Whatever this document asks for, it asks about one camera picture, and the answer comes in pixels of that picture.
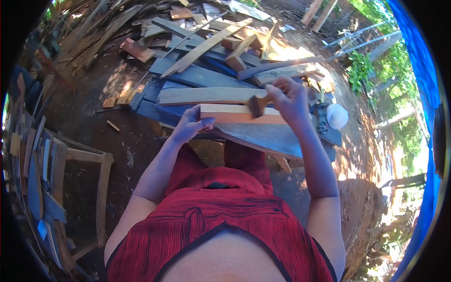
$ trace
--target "red dress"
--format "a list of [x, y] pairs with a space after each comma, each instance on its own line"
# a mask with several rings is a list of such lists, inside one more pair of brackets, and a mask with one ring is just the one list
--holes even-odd
[[336, 281], [324, 251], [272, 194], [265, 154], [226, 142], [224, 161], [225, 167], [208, 168], [188, 145], [182, 147], [165, 199], [108, 260], [110, 281], [159, 281], [183, 254], [226, 228], [260, 240], [286, 281]]

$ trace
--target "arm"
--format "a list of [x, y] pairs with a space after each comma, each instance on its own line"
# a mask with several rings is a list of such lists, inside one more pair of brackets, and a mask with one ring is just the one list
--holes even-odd
[[163, 195], [169, 183], [180, 148], [200, 130], [213, 129], [214, 118], [196, 121], [200, 115], [200, 105], [186, 110], [174, 132], [166, 140], [153, 161], [144, 171], [138, 181], [136, 189], [118, 225], [108, 238], [105, 245], [105, 265], [119, 243], [125, 238], [129, 230], [156, 209], [163, 200]]
[[[286, 85], [285, 95], [279, 88], [286, 88]], [[323, 248], [339, 280], [346, 257], [341, 235], [340, 197], [334, 170], [310, 121], [306, 89], [288, 77], [279, 78], [266, 89], [299, 139], [312, 197], [306, 229]]]

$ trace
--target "left hand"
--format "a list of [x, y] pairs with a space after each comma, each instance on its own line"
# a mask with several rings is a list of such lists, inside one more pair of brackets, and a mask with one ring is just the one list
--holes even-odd
[[213, 129], [213, 123], [216, 121], [215, 118], [208, 117], [199, 120], [199, 117], [200, 105], [195, 105], [191, 109], [187, 109], [170, 136], [172, 141], [183, 145], [196, 136], [199, 131]]

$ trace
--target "blue tarp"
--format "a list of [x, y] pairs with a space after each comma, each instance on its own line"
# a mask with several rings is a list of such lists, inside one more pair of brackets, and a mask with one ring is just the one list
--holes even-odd
[[440, 179], [435, 174], [435, 166], [432, 153], [432, 129], [434, 123], [434, 109], [440, 104], [438, 95], [437, 76], [435, 74], [434, 63], [431, 54], [426, 47], [426, 43], [412, 19], [400, 5], [398, 0], [387, 0], [393, 15], [401, 29], [407, 51], [412, 62], [412, 67], [417, 80], [420, 92], [421, 103], [423, 105], [424, 118], [430, 134], [429, 140], [429, 163], [426, 185], [424, 187], [423, 202], [421, 204], [420, 214], [415, 230], [410, 239], [409, 246], [405, 252], [403, 260], [398, 266], [398, 270], [393, 275], [392, 281], [396, 281], [406, 269], [407, 265], [418, 251], [423, 242], [429, 225], [434, 216], [437, 205], [438, 188]]

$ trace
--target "green plant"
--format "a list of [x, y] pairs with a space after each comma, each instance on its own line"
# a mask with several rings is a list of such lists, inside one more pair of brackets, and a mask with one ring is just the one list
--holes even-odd
[[352, 65], [348, 67], [348, 81], [351, 84], [352, 91], [360, 97], [360, 91], [363, 83], [370, 88], [373, 83], [368, 80], [368, 74], [374, 71], [368, 55], [357, 53], [352, 51], [352, 55], [349, 56], [349, 60], [352, 60]]

